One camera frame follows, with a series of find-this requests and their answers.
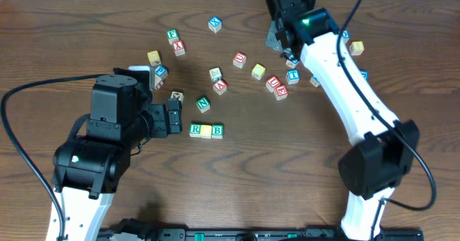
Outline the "green R block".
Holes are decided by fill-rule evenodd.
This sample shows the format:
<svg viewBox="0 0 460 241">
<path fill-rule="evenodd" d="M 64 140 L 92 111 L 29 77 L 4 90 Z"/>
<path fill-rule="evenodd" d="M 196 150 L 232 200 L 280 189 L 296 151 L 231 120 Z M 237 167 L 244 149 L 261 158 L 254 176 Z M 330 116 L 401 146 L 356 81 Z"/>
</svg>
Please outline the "green R block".
<svg viewBox="0 0 460 241">
<path fill-rule="evenodd" d="M 189 135 L 191 137 L 201 137 L 201 125 L 200 124 L 190 124 Z"/>
</svg>

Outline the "yellow block with O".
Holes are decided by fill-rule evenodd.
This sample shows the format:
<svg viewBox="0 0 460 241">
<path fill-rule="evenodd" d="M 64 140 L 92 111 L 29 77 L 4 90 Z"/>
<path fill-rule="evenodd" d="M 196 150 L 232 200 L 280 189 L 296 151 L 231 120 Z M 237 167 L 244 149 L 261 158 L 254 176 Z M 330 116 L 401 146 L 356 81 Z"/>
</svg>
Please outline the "yellow block with O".
<svg viewBox="0 0 460 241">
<path fill-rule="evenodd" d="M 200 128 L 200 138 L 211 139 L 212 138 L 212 126 L 202 124 Z"/>
</svg>

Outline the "blue T block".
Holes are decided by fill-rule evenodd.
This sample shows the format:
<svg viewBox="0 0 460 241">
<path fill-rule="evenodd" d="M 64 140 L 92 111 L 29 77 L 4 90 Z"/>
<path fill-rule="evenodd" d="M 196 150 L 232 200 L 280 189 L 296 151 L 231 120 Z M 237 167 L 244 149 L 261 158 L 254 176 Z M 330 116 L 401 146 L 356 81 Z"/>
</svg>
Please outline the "blue T block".
<svg viewBox="0 0 460 241">
<path fill-rule="evenodd" d="M 299 71 L 297 69 L 288 70 L 286 80 L 288 84 L 296 84 L 300 80 Z"/>
</svg>

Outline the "green B block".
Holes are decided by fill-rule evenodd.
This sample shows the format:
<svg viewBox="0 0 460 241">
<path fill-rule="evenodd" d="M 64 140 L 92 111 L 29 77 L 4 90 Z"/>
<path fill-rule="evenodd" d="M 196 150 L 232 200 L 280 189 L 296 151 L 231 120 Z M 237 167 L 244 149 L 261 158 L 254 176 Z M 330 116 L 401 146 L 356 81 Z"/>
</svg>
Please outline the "green B block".
<svg viewBox="0 0 460 241">
<path fill-rule="evenodd" d="M 211 128 L 211 137 L 213 139 L 222 139 L 224 136 L 224 126 L 222 124 L 214 124 Z"/>
</svg>

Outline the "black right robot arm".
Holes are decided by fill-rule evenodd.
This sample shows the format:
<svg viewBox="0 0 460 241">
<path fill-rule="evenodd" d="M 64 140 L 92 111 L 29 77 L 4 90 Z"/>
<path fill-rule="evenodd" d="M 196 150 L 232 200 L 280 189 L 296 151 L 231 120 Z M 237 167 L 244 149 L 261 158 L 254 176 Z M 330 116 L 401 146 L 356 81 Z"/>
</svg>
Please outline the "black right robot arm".
<svg viewBox="0 0 460 241">
<path fill-rule="evenodd" d="M 400 122 L 373 92 L 340 39 L 339 26 L 326 9 L 314 7 L 316 0 L 265 1 L 276 39 L 318 79 L 351 144 L 339 160 L 349 197 L 332 240 L 422 240 L 420 230 L 380 228 L 386 200 L 413 162 L 396 135 L 416 146 L 417 126 Z"/>
</svg>

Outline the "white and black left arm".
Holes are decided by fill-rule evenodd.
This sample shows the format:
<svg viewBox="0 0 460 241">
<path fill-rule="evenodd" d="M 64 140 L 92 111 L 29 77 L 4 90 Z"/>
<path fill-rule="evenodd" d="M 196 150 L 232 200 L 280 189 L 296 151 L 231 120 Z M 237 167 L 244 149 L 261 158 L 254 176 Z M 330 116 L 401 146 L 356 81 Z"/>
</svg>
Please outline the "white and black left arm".
<svg viewBox="0 0 460 241">
<path fill-rule="evenodd" d="M 53 157 L 59 207 L 52 208 L 47 240 L 96 240 L 132 150 L 181 133 L 181 102 L 152 102 L 157 79 L 150 66 L 97 76 L 90 114 L 75 121 Z"/>
</svg>

